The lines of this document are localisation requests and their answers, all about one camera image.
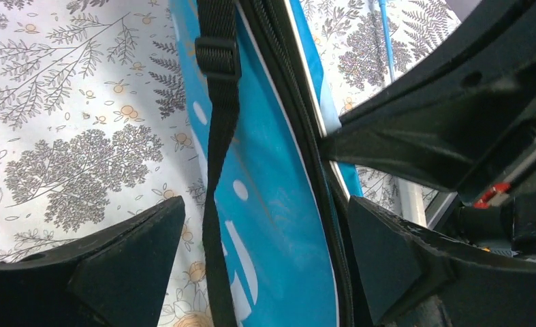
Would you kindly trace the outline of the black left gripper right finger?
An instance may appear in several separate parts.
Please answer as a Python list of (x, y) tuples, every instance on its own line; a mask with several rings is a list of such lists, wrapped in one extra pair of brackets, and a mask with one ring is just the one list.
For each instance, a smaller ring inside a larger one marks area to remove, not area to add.
[(347, 221), (376, 326), (536, 326), (536, 262), (509, 258), (352, 197)]

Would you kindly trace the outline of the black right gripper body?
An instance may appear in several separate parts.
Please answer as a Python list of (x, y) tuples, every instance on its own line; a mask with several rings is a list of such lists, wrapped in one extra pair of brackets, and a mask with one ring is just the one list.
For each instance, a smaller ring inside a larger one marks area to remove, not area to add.
[(536, 262), (536, 131), (461, 136), (471, 160), (458, 194), (440, 203), (439, 231), (496, 254)]

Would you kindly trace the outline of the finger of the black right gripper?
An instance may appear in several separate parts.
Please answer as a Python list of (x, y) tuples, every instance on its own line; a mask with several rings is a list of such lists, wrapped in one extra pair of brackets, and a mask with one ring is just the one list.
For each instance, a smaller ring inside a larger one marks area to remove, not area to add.
[(481, 191), (536, 126), (536, 1), (482, 1), (434, 52), (341, 117), (321, 154), (441, 191)]

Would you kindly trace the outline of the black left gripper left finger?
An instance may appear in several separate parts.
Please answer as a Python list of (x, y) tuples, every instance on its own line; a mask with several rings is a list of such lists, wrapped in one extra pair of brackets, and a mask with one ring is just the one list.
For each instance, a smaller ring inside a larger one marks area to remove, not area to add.
[(18, 262), (0, 262), (0, 326), (156, 326), (185, 220), (174, 197)]

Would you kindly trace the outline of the blue racket cover bag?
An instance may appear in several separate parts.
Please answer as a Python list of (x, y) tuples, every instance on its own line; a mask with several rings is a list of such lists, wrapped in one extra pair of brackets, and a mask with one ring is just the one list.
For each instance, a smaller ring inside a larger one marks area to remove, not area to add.
[(299, 1), (171, 1), (206, 188), (214, 326), (370, 326), (347, 226), (356, 169)]

